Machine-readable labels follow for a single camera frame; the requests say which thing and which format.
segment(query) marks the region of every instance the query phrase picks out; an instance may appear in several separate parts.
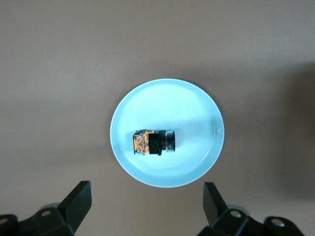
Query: light blue plate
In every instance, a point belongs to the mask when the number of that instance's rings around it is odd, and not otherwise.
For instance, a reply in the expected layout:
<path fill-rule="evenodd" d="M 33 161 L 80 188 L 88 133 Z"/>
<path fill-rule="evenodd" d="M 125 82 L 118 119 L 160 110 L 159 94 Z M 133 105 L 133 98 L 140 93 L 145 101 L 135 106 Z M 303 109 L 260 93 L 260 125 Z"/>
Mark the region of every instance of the light blue plate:
<path fill-rule="evenodd" d="M 132 135 L 140 129 L 174 130 L 175 152 L 135 155 Z M 199 87 L 176 79 L 144 83 L 118 105 L 110 141 L 120 165 L 155 187 L 179 187 L 207 173 L 219 157 L 224 125 L 218 107 Z"/>

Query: round plate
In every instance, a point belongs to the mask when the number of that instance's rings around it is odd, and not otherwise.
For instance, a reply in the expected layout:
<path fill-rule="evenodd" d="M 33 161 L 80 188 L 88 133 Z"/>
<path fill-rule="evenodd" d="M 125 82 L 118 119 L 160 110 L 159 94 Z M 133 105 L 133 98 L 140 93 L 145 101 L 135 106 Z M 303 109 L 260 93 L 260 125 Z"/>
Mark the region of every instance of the round plate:
<path fill-rule="evenodd" d="M 174 130 L 175 152 L 134 154 L 136 130 Z M 221 152 L 224 125 L 218 107 L 199 87 L 177 79 L 144 83 L 120 102 L 110 141 L 120 165 L 135 179 L 155 187 L 178 187 L 202 177 Z"/>

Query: screw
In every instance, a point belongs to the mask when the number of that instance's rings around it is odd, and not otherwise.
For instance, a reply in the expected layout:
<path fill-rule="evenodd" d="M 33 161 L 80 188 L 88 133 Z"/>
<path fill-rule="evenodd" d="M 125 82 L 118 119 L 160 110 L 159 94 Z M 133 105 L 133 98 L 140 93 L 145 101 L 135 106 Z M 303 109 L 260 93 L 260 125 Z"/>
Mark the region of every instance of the screw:
<path fill-rule="evenodd" d="M 240 218 L 242 215 L 238 212 L 238 211 L 236 211 L 236 210 L 233 210 L 233 211 L 231 211 L 230 212 L 231 213 L 231 215 L 233 216 L 233 217 L 235 217 L 235 218 Z"/>
<path fill-rule="evenodd" d="M 271 220 L 271 222 L 278 227 L 284 227 L 284 222 L 280 219 L 274 218 Z"/>
<path fill-rule="evenodd" d="M 44 216 L 50 215 L 50 213 L 51 213 L 51 211 L 46 210 L 46 211 L 43 211 L 43 212 L 42 212 L 41 216 L 44 217 Z"/>
<path fill-rule="evenodd" d="M 1 220 L 0 220 L 0 225 L 1 225 L 1 224 L 4 224 L 4 223 L 6 223 L 6 222 L 8 222 L 8 220 L 9 220 L 8 218 L 3 218 L 3 219 L 1 219 Z"/>

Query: black bracket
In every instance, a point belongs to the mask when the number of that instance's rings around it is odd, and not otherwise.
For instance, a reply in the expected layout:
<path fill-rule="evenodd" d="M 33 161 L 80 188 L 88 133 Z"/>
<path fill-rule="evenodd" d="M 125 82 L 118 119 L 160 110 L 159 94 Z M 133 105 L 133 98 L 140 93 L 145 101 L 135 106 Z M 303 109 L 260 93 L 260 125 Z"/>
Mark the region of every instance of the black bracket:
<path fill-rule="evenodd" d="M 74 236 L 91 205 L 91 183 L 81 181 L 57 207 L 20 222 L 15 215 L 0 215 L 0 236 Z"/>
<path fill-rule="evenodd" d="M 198 236 L 304 236 L 285 218 L 270 216 L 261 224 L 241 210 L 229 208 L 212 182 L 204 184 L 203 209 L 209 226 Z"/>

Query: gray table surface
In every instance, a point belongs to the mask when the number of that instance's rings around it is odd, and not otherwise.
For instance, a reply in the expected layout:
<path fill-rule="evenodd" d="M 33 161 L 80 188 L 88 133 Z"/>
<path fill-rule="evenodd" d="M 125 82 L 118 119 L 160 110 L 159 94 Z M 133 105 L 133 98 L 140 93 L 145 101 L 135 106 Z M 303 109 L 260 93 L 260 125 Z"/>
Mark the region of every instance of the gray table surface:
<path fill-rule="evenodd" d="M 214 181 L 314 235 L 314 66 L 314 1 L 0 1 L 0 213 L 28 218 L 91 180 L 78 236 L 193 236 Z M 215 166 L 179 188 L 136 181 L 110 145 L 120 100 L 158 78 L 200 86 L 225 124 Z"/>

